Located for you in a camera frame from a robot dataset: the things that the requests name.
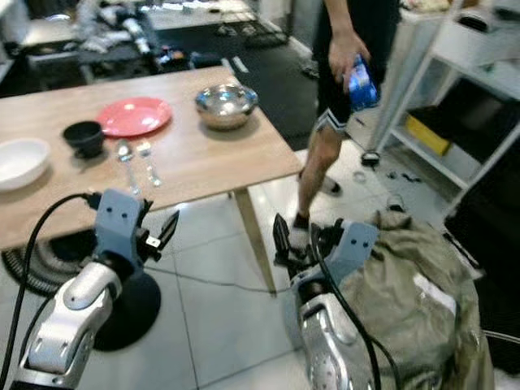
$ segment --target black cable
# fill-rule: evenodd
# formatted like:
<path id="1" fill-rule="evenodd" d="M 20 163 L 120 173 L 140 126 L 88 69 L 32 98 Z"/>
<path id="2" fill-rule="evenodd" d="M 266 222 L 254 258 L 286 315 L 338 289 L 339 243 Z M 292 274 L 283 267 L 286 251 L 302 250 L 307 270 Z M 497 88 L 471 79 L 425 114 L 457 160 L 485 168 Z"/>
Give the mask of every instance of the black cable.
<path id="1" fill-rule="evenodd" d="M 264 288 L 254 288 L 254 287 L 242 286 L 240 284 L 236 284 L 233 282 L 217 282 L 214 280 L 207 280 L 207 279 L 203 279 L 203 278 L 198 278 L 196 276 L 180 274 L 179 272 L 175 272 L 175 271 L 161 270 L 159 268 L 154 268 L 152 266 L 145 266 L 145 269 L 156 271 L 156 272 L 162 272 L 162 273 L 168 274 L 168 275 L 175 275 L 175 276 L 180 277 L 181 279 L 193 280 L 195 282 L 203 283 L 203 284 L 213 284 L 214 286 L 220 286 L 220 287 L 236 287 L 236 288 L 239 288 L 240 290 L 250 291 L 252 293 L 266 293 L 266 294 L 285 293 L 291 289 L 290 287 L 287 287 L 287 288 L 282 288 L 281 290 L 270 291 L 270 290 L 267 290 Z"/>
<path id="2" fill-rule="evenodd" d="M 36 238 L 38 237 L 38 233 L 41 230 L 41 227 L 45 223 L 45 221 L 49 218 L 49 216 L 63 203 L 66 203 L 72 199 L 76 199 L 78 197 L 84 198 L 86 201 L 89 200 L 89 195 L 87 193 L 75 193 L 73 195 L 69 195 L 68 197 L 64 197 L 60 199 L 56 203 L 54 203 L 51 207 L 49 207 L 46 212 L 42 215 L 42 217 L 38 220 L 36 226 L 32 230 L 31 236 L 27 243 L 27 248 L 25 250 L 24 256 L 24 275 L 22 281 L 18 288 L 18 296 L 16 297 L 15 309 L 13 311 L 13 318 L 11 320 L 11 329 L 9 331 L 9 338 L 7 340 L 6 353 L 4 354 L 4 361 L 2 364 L 2 374 L 0 375 L 0 389 L 4 389 L 7 381 L 7 374 L 9 372 L 9 366 L 11 364 L 11 357 L 13 354 L 13 348 L 15 347 L 15 338 L 16 338 L 16 330 L 18 329 L 18 322 L 20 320 L 20 311 L 22 309 L 22 303 L 24 301 L 25 289 L 27 288 L 27 279 L 29 274 L 29 267 L 31 262 L 31 257 L 33 255 L 34 245 L 36 244 Z"/>
<path id="3" fill-rule="evenodd" d="M 399 374 L 399 369 L 397 368 L 396 362 L 393 360 L 392 355 L 388 352 L 386 348 L 377 340 L 375 337 L 370 336 L 372 342 L 381 350 L 384 356 L 387 358 L 388 363 L 390 363 L 390 367 L 392 368 L 393 378 L 396 381 L 396 389 L 402 389 L 401 375 Z"/>
<path id="4" fill-rule="evenodd" d="M 343 297 L 343 294 L 341 294 L 340 289 L 338 288 L 335 280 L 332 278 L 331 272 L 328 270 L 328 267 L 325 264 L 325 261 L 323 260 L 323 256 L 319 251 L 318 233 L 319 227 L 316 224 L 312 223 L 310 226 L 310 249 L 312 251 L 312 255 L 314 256 L 314 259 L 318 261 L 319 267 L 321 268 L 322 273 L 325 276 L 325 279 L 330 284 L 330 287 L 332 289 L 332 292 L 336 296 L 336 299 L 340 303 L 341 307 L 343 307 L 343 310 L 347 313 L 350 319 L 352 319 L 354 326 L 357 328 L 359 334 L 365 342 L 366 351 L 368 352 L 368 356 L 370 358 L 370 365 L 372 366 L 372 375 L 374 376 L 375 390 L 381 390 L 381 374 L 379 372 L 379 364 L 377 362 L 377 356 L 375 355 L 374 345 L 372 344 L 371 338 L 368 332 L 366 331 L 365 327 L 363 326 L 362 322 L 353 312 L 352 308 Z"/>
<path id="5" fill-rule="evenodd" d="M 27 328 L 27 331 L 25 332 L 24 340 L 22 341 L 22 345 L 19 349 L 19 359 L 18 363 L 20 364 L 22 362 L 22 359 L 24 358 L 25 349 L 27 349 L 27 344 L 29 342 L 29 337 L 31 337 L 31 333 L 33 333 L 34 326 L 36 325 L 36 322 L 41 316 L 41 313 L 43 313 L 43 310 L 47 307 L 47 304 L 50 302 L 51 299 L 54 297 L 47 297 L 43 303 L 38 308 L 37 312 L 34 314 L 34 317 L 32 317 L 32 321 L 29 324 L 29 327 Z"/>

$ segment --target black cup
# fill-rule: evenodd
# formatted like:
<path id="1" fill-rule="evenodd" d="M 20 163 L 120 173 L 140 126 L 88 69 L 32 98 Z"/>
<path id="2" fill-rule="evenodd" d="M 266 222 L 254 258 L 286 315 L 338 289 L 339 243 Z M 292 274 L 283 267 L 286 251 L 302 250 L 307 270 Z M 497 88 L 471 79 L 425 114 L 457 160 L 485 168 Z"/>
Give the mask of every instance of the black cup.
<path id="1" fill-rule="evenodd" d="M 98 122 L 79 122 L 69 126 L 63 132 L 65 141 L 76 150 L 77 158 L 93 158 L 103 151 L 103 134 L 101 124 Z"/>

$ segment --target red plate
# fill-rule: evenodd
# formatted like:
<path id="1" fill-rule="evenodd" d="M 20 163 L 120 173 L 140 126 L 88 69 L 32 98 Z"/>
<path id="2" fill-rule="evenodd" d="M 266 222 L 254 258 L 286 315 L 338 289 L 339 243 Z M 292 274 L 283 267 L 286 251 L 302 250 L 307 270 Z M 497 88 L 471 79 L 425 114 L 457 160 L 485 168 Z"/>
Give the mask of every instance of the red plate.
<path id="1" fill-rule="evenodd" d="M 130 97 L 110 104 L 97 117 L 109 137 L 134 137 L 152 132 L 171 118 L 168 103 L 153 97 Z"/>

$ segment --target black round base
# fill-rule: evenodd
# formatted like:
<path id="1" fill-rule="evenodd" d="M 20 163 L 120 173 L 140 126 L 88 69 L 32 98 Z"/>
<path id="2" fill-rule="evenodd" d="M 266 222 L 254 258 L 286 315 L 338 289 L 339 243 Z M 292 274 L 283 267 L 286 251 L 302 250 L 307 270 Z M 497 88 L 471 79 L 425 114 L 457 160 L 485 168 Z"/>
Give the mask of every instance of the black round base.
<path id="1" fill-rule="evenodd" d="M 94 348 L 108 352 L 135 343 L 154 325 L 160 308 L 161 290 L 155 279 L 144 272 L 133 276 L 97 333 Z"/>

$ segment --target white bowl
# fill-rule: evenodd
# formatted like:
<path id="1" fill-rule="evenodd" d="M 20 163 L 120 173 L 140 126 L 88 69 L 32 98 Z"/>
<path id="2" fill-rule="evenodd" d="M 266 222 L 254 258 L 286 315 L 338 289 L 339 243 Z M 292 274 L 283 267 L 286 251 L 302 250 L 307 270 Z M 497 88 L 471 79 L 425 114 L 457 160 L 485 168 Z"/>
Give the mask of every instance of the white bowl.
<path id="1" fill-rule="evenodd" d="M 50 147 L 35 138 L 0 144 L 0 191 L 19 189 L 32 183 L 49 166 Z"/>

